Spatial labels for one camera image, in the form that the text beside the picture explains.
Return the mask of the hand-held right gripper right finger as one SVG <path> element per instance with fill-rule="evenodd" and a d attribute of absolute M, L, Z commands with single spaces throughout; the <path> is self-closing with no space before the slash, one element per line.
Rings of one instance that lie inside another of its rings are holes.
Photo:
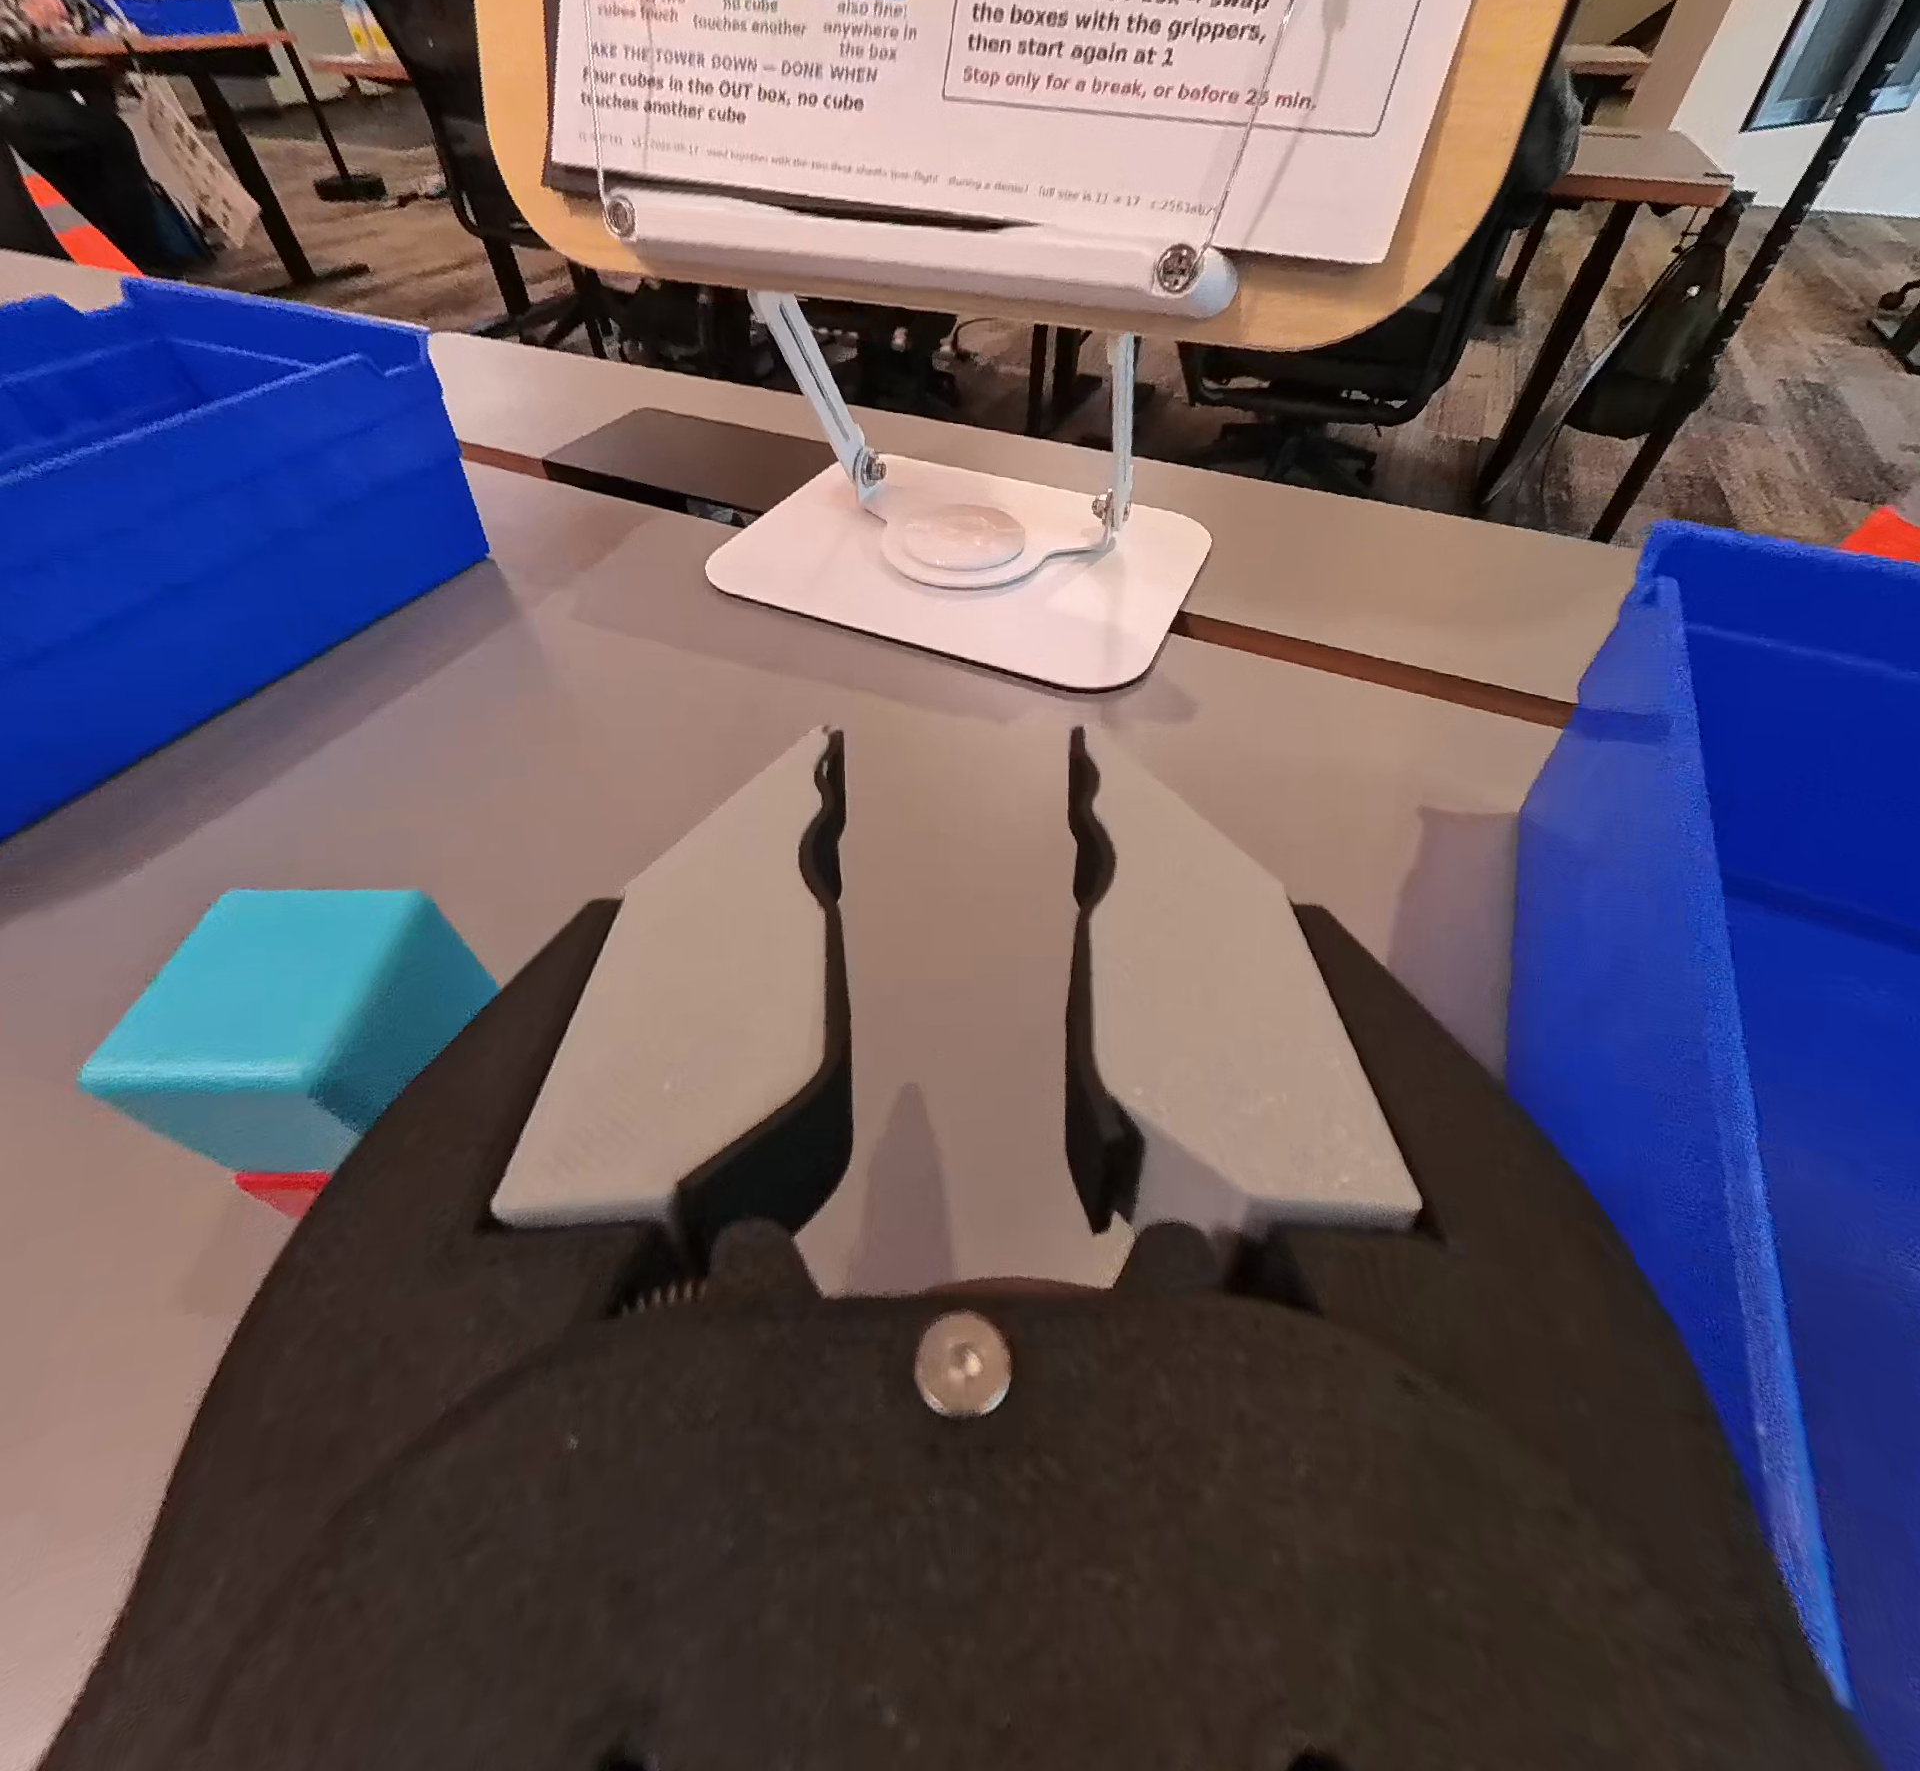
<path fill-rule="evenodd" d="M 1091 1231 L 1409 1231 L 1420 1187 L 1276 874 L 1069 732 L 1065 1162 Z"/>

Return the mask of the black notched pole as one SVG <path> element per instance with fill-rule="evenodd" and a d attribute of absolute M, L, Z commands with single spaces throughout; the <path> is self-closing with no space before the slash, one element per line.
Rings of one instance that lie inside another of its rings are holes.
<path fill-rule="evenodd" d="M 1913 47 L 1917 29 L 1920 29 L 1920 0 L 1897 0 L 1897 8 L 1888 13 L 1875 47 L 1857 65 L 1857 78 L 1845 93 L 1845 102 L 1838 102 L 1828 139 L 1817 141 L 1808 167 L 1791 186 L 1788 203 L 1768 222 L 1759 251 L 1751 254 L 1747 271 L 1732 285 L 1732 293 L 1724 300 L 1717 335 L 1700 345 L 1705 379 L 1717 379 L 1718 356 L 1735 340 L 1747 311 L 1759 301 L 1768 277 L 1777 271 L 1781 254 L 1791 251 L 1791 241 L 1801 236 L 1805 220 L 1813 215 L 1813 201 L 1821 195 L 1821 186 L 1838 167 L 1845 153 L 1855 145 L 1857 128 L 1867 125 L 1880 89 L 1893 78 L 1893 73 L 1897 73 L 1900 54 Z"/>

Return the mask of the background office desk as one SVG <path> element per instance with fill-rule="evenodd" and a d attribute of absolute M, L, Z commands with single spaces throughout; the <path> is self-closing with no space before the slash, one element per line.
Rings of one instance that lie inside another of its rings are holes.
<path fill-rule="evenodd" d="M 190 35 L 147 35 L 147 29 L 99 29 L 99 35 L 58 35 L 43 29 L 28 47 L 5 54 L 5 73 L 99 73 L 99 75 L 135 75 L 135 78 L 182 78 L 194 89 L 200 116 L 210 125 L 210 139 L 218 141 L 224 176 L 213 176 L 213 195 L 229 195 L 229 186 L 244 193 L 255 203 L 255 222 L 261 226 L 280 278 L 269 285 L 269 293 L 294 300 L 311 293 L 338 277 L 350 277 L 354 266 L 322 271 L 260 153 L 244 134 L 235 106 L 229 102 L 229 78 L 275 78 L 294 75 L 301 93 L 311 93 L 311 78 L 301 75 L 301 58 L 288 29 L 190 29 Z"/>
<path fill-rule="evenodd" d="M 1691 139 L 1674 128 L 1581 128 L 1574 167 L 1549 186 L 1560 210 L 1605 203 L 1594 241 L 1587 246 L 1539 344 L 1534 369 L 1480 460 L 1474 514 L 1490 514 L 1505 479 L 1519 472 L 1525 439 L 1546 426 L 1546 402 L 1560 386 L 1594 301 L 1605 300 L 1622 246 L 1641 215 L 1717 215 L 1732 195 L 1724 175 Z"/>

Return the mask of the teal magnetic cube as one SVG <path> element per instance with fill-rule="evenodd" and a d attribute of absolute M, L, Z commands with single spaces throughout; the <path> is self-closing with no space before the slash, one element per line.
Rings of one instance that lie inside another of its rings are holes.
<path fill-rule="evenodd" d="M 336 1175 L 493 993 L 419 888 L 229 888 L 76 1085 L 231 1175 Z"/>

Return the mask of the printed instruction sheet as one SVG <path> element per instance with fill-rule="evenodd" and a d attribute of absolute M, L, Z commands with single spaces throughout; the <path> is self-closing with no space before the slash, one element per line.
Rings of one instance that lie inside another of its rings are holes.
<path fill-rule="evenodd" d="M 555 175 L 1386 257 L 1474 0 L 551 0 Z"/>

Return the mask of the white stand with wooden board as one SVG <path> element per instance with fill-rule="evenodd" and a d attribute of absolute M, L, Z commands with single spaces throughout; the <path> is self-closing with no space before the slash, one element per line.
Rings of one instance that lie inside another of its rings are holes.
<path fill-rule="evenodd" d="M 749 293 L 839 472 L 710 554 L 720 597 L 1104 695 L 1144 676 L 1201 572 L 1213 532 L 1139 509 L 1137 344 L 1316 350 L 1416 300 L 1502 193 L 1570 0 L 1474 0 L 1379 261 L 1144 246 L 1085 226 L 754 201 L 634 175 L 555 175 L 551 0 L 475 0 L 484 119 L 508 193 L 551 251 L 602 271 Z M 924 463 L 863 436 L 807 300 L 899 301 L 1108 335 L 1112 436 L 1102 494 L 1004 468 Z"/>

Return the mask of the dark hanging bag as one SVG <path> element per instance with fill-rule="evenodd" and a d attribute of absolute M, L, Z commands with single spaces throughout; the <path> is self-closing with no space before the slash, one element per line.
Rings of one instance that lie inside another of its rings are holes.
<path fill-rule="evenodd" d="M 1642 439 L 1718 319 L 1724 241 L 1705 231 L 1672 257 L 1574 398 L 1570 430 Z"/>

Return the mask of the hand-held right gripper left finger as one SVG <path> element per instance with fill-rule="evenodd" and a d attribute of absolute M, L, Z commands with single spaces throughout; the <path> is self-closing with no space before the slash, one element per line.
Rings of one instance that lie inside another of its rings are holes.
<path fill-rule="evenodd" d="M 515 1152 L 508 1230 L 799 1231 L 852 1167 L 847 738 L 816 727 L 617 893 Z"/>

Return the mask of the white sign board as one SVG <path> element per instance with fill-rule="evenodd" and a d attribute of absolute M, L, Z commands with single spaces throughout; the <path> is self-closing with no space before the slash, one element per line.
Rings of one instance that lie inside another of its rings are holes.
<path fill-rule="evenodd" d="M 244 251 L 260 226 L 260 201 L 231 166 L 205 141 L 163 78 L 120 75 L 114 116 L 127 125 L 144 167 L 218 251 Z"/>

